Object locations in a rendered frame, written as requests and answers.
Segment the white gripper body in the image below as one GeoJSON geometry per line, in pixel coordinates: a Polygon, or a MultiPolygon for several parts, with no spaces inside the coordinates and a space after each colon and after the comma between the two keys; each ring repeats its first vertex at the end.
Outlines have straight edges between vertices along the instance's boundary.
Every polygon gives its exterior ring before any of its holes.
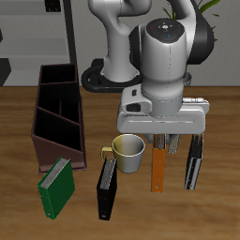
{"type": "Polygon", "coordinates": [[[147,113],[119,110],[116,128],[120,133],[202,134],[209,102],[201,97],[184,97],[182,107],[170,117],[155,118],[147,113]]]}

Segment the black and white book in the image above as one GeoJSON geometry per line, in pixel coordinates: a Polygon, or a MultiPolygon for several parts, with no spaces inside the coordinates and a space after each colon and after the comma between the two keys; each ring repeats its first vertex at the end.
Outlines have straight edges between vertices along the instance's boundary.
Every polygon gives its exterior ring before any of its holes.
{"type": "Polygon", "coordinates": [[[194,190],[203,160],[203,135],[193,135],[187,156],[185,189],[194,190]]]}

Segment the orange book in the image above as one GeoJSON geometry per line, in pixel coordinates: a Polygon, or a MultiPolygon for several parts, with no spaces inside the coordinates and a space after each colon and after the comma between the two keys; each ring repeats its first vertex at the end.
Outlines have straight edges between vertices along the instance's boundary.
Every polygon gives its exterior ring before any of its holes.
{"type": "Polygon", "coordinates": [[[165,152],[166,152],[165,135],[154,134],[152,145],[152,177],[151,177],[152,192],[163,191],[165,152]]]}

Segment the dark brown desk caddy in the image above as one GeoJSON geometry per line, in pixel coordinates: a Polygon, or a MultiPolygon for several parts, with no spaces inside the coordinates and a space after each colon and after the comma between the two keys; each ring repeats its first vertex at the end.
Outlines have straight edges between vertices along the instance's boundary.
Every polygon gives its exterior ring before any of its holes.
{"type": "Polygon", "coordinates": [[[75,64],[40,68],[31,137],[38,173],[46,173],[62,156],[73,171],[86,170],[83,102],[75,64]]]}

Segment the green book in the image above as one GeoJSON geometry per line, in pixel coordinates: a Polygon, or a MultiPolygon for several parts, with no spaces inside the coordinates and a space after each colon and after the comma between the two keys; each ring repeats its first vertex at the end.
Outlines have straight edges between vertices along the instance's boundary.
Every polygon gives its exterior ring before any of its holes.
{"type": "Polygon", "coordinates": [[[75,191],[71,162],[60,157],[37,184],[47,218],[56,219],[75,191]]]}

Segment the yellow mug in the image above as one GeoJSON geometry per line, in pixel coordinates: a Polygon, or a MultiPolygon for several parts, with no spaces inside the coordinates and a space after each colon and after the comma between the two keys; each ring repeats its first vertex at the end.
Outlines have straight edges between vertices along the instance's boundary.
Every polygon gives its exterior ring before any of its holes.
{"type": "Polygon", "coordinates": [[[110,147],[103,146],[100,154],[101,159],[104,159],[104,152],[112,152],[119,171],[134,173],[141,165],[144,149],[142,138],[134,134],[122,134],[112,141],[110,147]]]}

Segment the green pot plant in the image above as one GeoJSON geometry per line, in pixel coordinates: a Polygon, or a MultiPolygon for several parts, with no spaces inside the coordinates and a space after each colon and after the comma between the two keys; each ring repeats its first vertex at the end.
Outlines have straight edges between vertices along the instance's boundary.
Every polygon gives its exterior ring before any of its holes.
{"type": "Polygon", "coordinates": [[[209,25],[203,13],[221,0],[167,0],[172,6],[172,18],[164,20],[158,28],[168,40],[177,40],[186,34],[187,44],[214,44],[213,27],[209,25]]]}

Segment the dark block beside shelf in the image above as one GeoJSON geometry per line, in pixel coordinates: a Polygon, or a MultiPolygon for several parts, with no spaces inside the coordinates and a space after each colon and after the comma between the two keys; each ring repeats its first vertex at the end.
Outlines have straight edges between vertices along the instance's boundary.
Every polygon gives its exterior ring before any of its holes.
{"type": "Polygon", "coordinates": [[[3,86],[11,72],[8,58],[0,58],[0,86],[3,86]]]}

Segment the dark box on shelf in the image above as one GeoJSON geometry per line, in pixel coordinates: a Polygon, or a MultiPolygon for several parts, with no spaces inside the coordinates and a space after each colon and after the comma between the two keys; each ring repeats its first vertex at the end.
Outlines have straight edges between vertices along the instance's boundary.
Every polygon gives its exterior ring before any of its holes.
{"type": "Polygon", "coordinates": [[[60,0],[44,0],[45,9],[47,12],[60,12],[60,0]]]}

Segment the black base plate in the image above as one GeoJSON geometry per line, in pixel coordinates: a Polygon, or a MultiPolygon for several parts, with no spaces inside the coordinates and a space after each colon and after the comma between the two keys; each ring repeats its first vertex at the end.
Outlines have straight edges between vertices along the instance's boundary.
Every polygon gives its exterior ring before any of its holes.
{"type": "Polygon", "coordinates": [[[95,59],[90,68],[82,74],[82,86],[93,93],[122,93],[126,87],[130,87],[143,81],[142,75],[137,75],[128,82],[112,82],[100,74],[103,69],[104,59],[95,59]]]}

